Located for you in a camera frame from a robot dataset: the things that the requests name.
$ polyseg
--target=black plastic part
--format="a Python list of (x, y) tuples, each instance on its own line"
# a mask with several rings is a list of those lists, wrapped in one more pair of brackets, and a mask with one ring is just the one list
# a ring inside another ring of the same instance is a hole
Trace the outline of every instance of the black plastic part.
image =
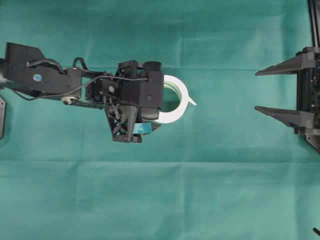
[[(114, 92), (109, 90), (109, 87), (113, 87)], [(88, 84), (85, 88), (85, 99), (91, 101), (101, 102), (103, 97), (115, 97), (116, 91), (119, 88), (119, 84), (117, 82), (108, 80), (108, 79), (99, 79), (96, 82)]]
[(144, 120), (156, 120), (159, 118), (157, 107), (141, 107), (141, 118)]
[(124, 105), (118, 106), (116, 111), (118, 111), (119, 115), (115, 114), (113, 107), (105, 109), (113, 141), (141, 143), (141, 136), (139, 134), (133, 135), (138, 108), (135, 106)]
[(314, 126), (315, 114), (313, 112), (278, 109), (264, 106), (255, 106), (254, 109), (277, 119), (287, 127), (312, 129)]
[(320, 52), (320, 48), (304, 48), (297, 56), (284, 61), (278, 65), (268, 67), (258, 71), (255, 75), (275, 75), (275, 74), (296, 74), (301, 70), (312, 69), (316, 67), (315, 55)]
[(296, 74), (296, 110), (256, 106), (255, 109), (294, 128), (294, 133), (320, 152), (320, 0), (308, 0), (313, 47), (295, 57), (258, 71), (256, 76)]
[[(45, 56), (36, 47), (8, 42), (3, 65), (3, 77), (8, 81), (4, 86), (27, 95), (30, 92), (30, 96), (34, 96), (41, 92), (67, 93), (81, 85), (82, 74), (77, 69), (68, 68), (66, 74), (62, 74), (56, 65), (45, 62), (28, 67), (28, 63), (43, 59), (46, 59)], [(42, 80), (35, 81), (35, 74), (41, 75)], [(73, 93), (72, 96), (79, 98), (81, 91)]]
[(5, 65), (5, 60), (3, 58), (0, 58), (0, 90), (5, 87), (5, 82), (7, 81), (4, 78), (4, 65)]
[(5, 119), (6, 119), (6, 102), (0, 97), (0, 139), (2, 139), (4, 136)]
[(161, 108), (163, 102), (164, 74), (160, 62), (146, 62), (143, 69), (137, 61), (119, 64), (117, 73), (124, 77), (147, 77), (148, 81), (127, 81), (122, 86), (121, 99), (140, 107)]

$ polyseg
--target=tape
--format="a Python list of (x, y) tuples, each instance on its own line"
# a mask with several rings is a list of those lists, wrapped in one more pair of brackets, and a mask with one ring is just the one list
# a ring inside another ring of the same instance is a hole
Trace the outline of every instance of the tape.
[(185, 113), (188, 103), (197, 105), (190, 97), (186, 85), (178, 78), (171, 75), (164, 75), (164, 88), (173, 90), (179, 98), (179, 106), (168, 112), (159, 112), (159, 117), (157, 120), (154, 120), (160, 124), (169, 124), (177, 121)]

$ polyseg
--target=screw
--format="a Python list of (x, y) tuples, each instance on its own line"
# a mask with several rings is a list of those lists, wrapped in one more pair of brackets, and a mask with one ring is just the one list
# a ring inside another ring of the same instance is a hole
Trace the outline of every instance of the screw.
[(110, 92), (110, 93), (113, 93), (113, 92), (115, 91), (115, 88), (114, 88), (113, 86), (109, 86), (108, 89), (109, 89), (109, 92)]
[(42, 76), (40, 74), (35, 74), (33, 75), (32, 79), (36, 82), (40, 82), (42, 80)]

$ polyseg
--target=black cable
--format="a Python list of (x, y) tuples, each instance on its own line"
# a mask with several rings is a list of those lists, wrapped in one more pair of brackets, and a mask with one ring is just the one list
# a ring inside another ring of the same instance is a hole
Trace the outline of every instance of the black cable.
[(82, 68), (83, 68), (84, 70), (88, 70), (88, 67), (87, 67), (87, 65), (86, 65), (85, 60), (84, 60), (82, 57), (80, 57), (80, 56), (76, 57), (76, 58), (73, 60), (73, 64), (72, 64), (72, 67), (73, 67), (73, 68), (77, 68), (77, 62), (78, 62), (78, 61), (81, 63)]
[(27, 100), (27, 101), (33, 101), (33, 100), (37, 100), (37, 99), (45, 99), (45, 98), (51, 98), (51, 97), (63, 97), (63, 96), (67, 96), (67, 95), (71, 95), (73, 94), (74, 92), (80, 90), (81, 88), (87, 86), (88, 84), (98, 80), (98, 79), (121, 79), (121, 80), (126, 80), (126, 81), (145, 81), (145, 80), (148, 80), (148, 78), (133, 78), (133, 79), (130, 79), (130, 78), (125, 78), (125, 77), (120, 77), (120, 76), (106, 76), (106, 75), (101, 75), (101, 76), (97, 76), (97, 77), (94, 77), (92, 78), (91, 80), (89, 80), (88, 82), (84, 83), (84, 84), (81, 84), (80, 86), (76, 87), (75, 89), (69, 91), (69, 92), (66, 92), (66, 93), (59, 93), (59, 94), (49, 94), (49, 95), (41, 95), (41, 96), (36, 96), (36, 97), (33, 97), (33, 98), (27, 98), (23, 95), (21, 95), (20, 93), (18, 93), (17, 91), (11, 89), (16, 95), (18, 95), (19, 97), (23, 98), (24, 100)]
[[(77, 66), (77, 62), (81, 63), (82, 68)], [(76, 57), (73, 60), (72, 67), (74, 69), (77, 69), (77, 70), (79, 70), (81, 72), (84, 72), (84, 73), (87, 73), (87, 74), (94, 74), (94, 75), (96, 75), (96, 74), (104, 74), (104, 71), (91, 71), (91, 70), (89, 70), (87, 65), (86, 65), (85, 60), (80, 56)]]
[(63, 70), (63, 68), (61, 67), (60, 63), (58, 63), (56, 60), (53, 60), (53, 59), (50, 59), (50, 58), (45, 58), (45, 59), (36, 60), (36, 61), (32, 61), (32, 62), (29, 62), (29, 61), (26, 62), (26, 66), (28, 68), (34, 67), (34, 66), (37, 66), (37, 65), (40, 65), (40, 64), (56, 65), (60, 73), (66, 74), (65, 71)]
[(313, 231), (320, 236), (320, 231), (316, 227), (313, 228)]

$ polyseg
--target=green fabric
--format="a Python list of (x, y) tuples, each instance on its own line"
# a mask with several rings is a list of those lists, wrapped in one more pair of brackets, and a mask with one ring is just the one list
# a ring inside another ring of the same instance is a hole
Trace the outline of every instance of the green fabric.
[(295, 109), (294, 75), (255, 72), (312, 45), (307, 0), (1, 0), (0, 32), (0, 56), (160, 61), (198, 104), (123, 144), (103, 111), (1, 91), (0, 239), (319, 238), (319, 154), (254, 110)]

